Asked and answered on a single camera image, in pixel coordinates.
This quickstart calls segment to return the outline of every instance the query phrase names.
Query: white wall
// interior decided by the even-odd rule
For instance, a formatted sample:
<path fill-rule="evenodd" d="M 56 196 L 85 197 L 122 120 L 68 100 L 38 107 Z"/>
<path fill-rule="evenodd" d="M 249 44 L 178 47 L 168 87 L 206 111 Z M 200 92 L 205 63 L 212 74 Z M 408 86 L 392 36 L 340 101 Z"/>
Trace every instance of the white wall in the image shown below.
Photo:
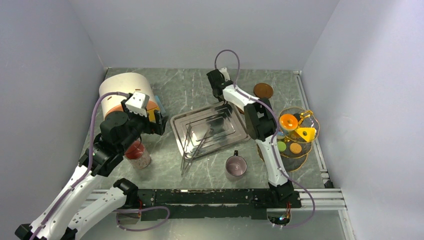
<path fill-rule="evenodd" d="M 77 165 L 105 71 L 67 0 L 0 0 L 0 239 Z"/>
<path fill-rule="evenodd" d="M 70 0 L 108 67 L 300 70 L 339 0 Z M 237 67 L 225 53 L 221 66 Z"/>
<path fill-rule="evenodd" d="M 303 68 L 358 240 L 424 237 L 424 2 L 341 0 Z"/>

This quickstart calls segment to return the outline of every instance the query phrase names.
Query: silver baking tray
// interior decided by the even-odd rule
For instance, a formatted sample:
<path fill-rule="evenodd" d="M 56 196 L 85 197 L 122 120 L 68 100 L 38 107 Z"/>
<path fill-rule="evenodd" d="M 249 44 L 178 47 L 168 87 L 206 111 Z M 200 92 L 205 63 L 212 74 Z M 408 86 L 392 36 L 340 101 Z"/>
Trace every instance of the silver baking tray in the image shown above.
<path fill-rule="evenodd" d="M 181 156 L 186 152 L 187 158 L 191 157 L 208 128 L 210 128 L 210 132 L 205 137 L 196 158 L 227 149 L 250 139 L 239 111 L 231 103 L 218 102 L 178 114 L 171 118 L 170 123 L 179 152 Z M 191 131 L 186 136 L 189 125 L 191 125 Z"/>

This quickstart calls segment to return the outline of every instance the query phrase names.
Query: gray marble countertop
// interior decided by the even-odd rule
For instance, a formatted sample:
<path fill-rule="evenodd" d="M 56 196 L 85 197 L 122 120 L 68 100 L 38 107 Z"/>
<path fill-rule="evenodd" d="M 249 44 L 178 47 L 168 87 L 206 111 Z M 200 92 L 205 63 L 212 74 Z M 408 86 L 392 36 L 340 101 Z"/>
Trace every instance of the gray marble countertop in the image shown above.
<path fill-rule="evenodd" d="M 211 86 L 206 73 L 211 69 L 170 69 L 170 68 L 109 68 L 106 78 L 134 72 L 145 76 L 153 93 L 159 96 L 169 119 L 172 116 L 198 109 L 206 104 L 216 103 L 212 96 Z M 234 70 L 229 70 L 235 77 Z M 249 94 L 257 83 L 267 83 L 274 89 L 270 98 L 273 110 L 278 114 L 281 110 L 293 106 L 302 106 L 298 83 L 291 71 L 281 70 L 241 70 L 237 85 Z M 98 109 L 95 123 L 95 134 L 100 132 L 103 121 L 102 110 Z M 144 169 L 135 169 L 131 164 L 122 161 L 102 182 L 99 189 L 109 189 L 113 183 L 126 178 L 140 189 L 232 189 L 232 188 L 268 188 L 268 173 L 264 162 L 259 158 L 256 143 L 250 139 L 232 148 L 205 156 L 197 160 L 183 177 L 180 175 L 181 154 L 169 122 L 165 133 L 159 135 L 142 135 L 142 142 L 151 155 L 151 163 Z M 239 155 L 247 162 L 245 176 L 231 182 L 225 177 L 225 161 L 238 150 Z M 309 153 L 305 164 L 289 175 L 306 188 L 323 188 L 320 168 L 315 151 Z"/>

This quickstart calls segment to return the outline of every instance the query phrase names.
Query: tongs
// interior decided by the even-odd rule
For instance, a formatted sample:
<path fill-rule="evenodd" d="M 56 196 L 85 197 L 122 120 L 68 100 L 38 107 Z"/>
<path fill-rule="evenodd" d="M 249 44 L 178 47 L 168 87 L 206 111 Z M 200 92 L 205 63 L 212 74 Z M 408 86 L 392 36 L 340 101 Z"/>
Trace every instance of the tongs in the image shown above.
<path fill-rule="evenodd" d="M 188 146 L 188 142 L 189 142 L 188 139 L 190 137 L 189 134 L 191 133 L 191 131 L 192 131 L 192 125 L 188 124 L 187 132 L 185 133 L 184 146 L 182 147 L 183 153 L 182 153 L 181 166 L 180 166 L 181 176 L 183 176 L 184 173 L 187 172 L 190 169 L 190 167 L 192 166 L 192 163 L 195 160 L 195 157 L 197 157 L 199 150 L 202 148 L 203 144 L 205 143 L 206 137 L 209 134 L 209 132 L 211 131 L 211 129 L 208 128 L 206 130 L 206 132 L 204 133 L 203 137 L 200 140 L 199 145 L 196 147 L 196 149 L 194 150 L 191 157 L 188 158 L 188 157 L 186 157 L 187 156 L 186 149 L 187 149 L 187 146 Z"/>

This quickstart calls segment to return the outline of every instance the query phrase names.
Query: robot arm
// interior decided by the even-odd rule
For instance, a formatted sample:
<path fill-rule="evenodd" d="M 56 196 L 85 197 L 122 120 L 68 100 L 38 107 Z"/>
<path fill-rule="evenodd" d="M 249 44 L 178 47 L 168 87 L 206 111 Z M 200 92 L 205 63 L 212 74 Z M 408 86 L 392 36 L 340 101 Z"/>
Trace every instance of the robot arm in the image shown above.
<path fill-rule="evenodd" d="M 256 141 L 262 152 L 269 183 L 275 187 L 284 185 L 288 180 L 280 172 L 280 169 L 285 174 L 287 172 L 284 169 L 280 154 L 276 154 L 275 158 L 273 153 L 273 150 L 279 153 L 277 139 L 274 138 L 271 140 L 277 129 L 276 123 L 271 113 L 254 100 L 262 101 L 271 107 L 270 101 L 266 98 L 259 99 L 241 89 L 237 89 L 236 91 L 225 67 L 209 72 L 207 78 L 215 98 L 220 101 L 230 102 L 239 109 L 244 110 L 247 133 Z"/>
<path fill-rule="evenodd" d="M 18 238 L 29 240 L 34 233 L 36 233 L 34 240 L 67 240 L 81 237 L 113 210 L 124 205 L 130 207 L 137 202 L 137 186 L 123 178 L 115 182 L 103 198 L 77 212 L 89 194 L 123 160 L 125 151 L 141 133 L 159 135 L 164 133 L 167 117 L 156 110 L 155 122 L 150 122 L 146 111 L 148 100 L 147 95 L 135 92 L 122 101 L 123 112 L 115 111 L 107 115 L 100 124 L 101 133 L 94 139 L 93 162 L 89 175 L 75 188 L 72 187 L 87 171 L 89 165 L 89 149 L 87 149 L 79 159 L 79 165 L 71 179 L 44 213 L 31 224 L 22 224 L 18 227 L 15 231 Z M 41 224 L 55 205 L 58 205 L 56 211 L 47 222 Z"/>

